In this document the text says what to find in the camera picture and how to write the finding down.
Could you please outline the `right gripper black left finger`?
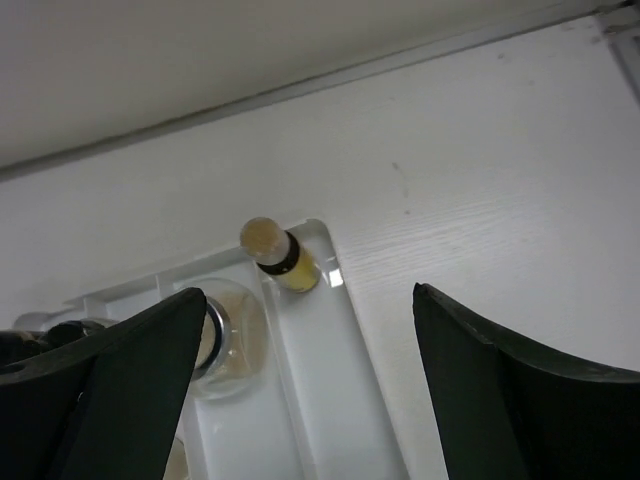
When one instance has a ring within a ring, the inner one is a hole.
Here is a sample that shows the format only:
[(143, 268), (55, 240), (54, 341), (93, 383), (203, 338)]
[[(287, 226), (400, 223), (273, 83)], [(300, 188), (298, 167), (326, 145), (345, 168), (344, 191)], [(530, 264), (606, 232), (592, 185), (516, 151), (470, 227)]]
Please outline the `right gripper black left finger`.
[(4, 479), (160, 479), (206, 310), (187, 288), (97, 333), (1, 367)]

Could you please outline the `small beige-capped bottle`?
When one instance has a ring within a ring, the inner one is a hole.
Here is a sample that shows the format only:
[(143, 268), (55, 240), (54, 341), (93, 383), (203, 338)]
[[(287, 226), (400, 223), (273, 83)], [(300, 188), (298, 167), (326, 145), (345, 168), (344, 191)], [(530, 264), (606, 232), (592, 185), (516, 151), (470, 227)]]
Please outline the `small beige-capped bottle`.
[(240, 232), (240, 245), (282, 288), (304, 293), (319, 282), (320, 273), (311, 253), (271, 218), (256, 217), (246, 222)]

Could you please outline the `wide glass jar metal rim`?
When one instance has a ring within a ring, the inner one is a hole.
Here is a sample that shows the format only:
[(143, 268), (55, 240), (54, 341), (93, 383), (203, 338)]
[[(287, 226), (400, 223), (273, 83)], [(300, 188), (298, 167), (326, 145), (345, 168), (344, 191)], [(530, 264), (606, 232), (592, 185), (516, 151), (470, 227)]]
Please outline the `wide glass jar metal rim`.
[(204, 399), (237, 395), (265, 365), (264, 309), (250, 289), (231, 280), (210, 277), (193, 286), (205, 294), (206, 310), (190, 391)]

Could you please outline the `black-capped white sauce bottle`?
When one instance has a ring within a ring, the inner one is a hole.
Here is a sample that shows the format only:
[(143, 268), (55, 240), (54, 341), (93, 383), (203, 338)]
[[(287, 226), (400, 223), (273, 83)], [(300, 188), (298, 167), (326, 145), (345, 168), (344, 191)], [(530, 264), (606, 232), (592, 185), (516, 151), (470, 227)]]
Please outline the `black-capped white sauce bottle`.
[(184, 443), (178, 437), (172, 442), (172, 447), (167, 458), (163, 480), (189, 480), (189, 468), (187, 463)]

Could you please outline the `black-capped glass condiment bottle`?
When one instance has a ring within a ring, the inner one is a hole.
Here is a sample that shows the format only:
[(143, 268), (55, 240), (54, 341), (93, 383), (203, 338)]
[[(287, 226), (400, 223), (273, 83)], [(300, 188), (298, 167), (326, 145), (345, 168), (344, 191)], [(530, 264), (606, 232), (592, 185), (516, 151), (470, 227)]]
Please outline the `black-capped glass condiment bottle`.
[(41, 355), (93, 335), (112, 325), (102, 319), (87, 318), (61, 322), (46, 331), (2, 330), (1, 365)]

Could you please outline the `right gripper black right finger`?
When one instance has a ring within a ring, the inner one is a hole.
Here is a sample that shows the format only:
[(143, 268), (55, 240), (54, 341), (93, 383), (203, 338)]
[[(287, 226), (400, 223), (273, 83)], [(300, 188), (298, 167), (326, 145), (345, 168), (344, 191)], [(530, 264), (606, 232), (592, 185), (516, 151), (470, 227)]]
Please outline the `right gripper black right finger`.
[(413, 316), (449, 478), (638, 478), (638, 372), (546, 346), (428, 284)]

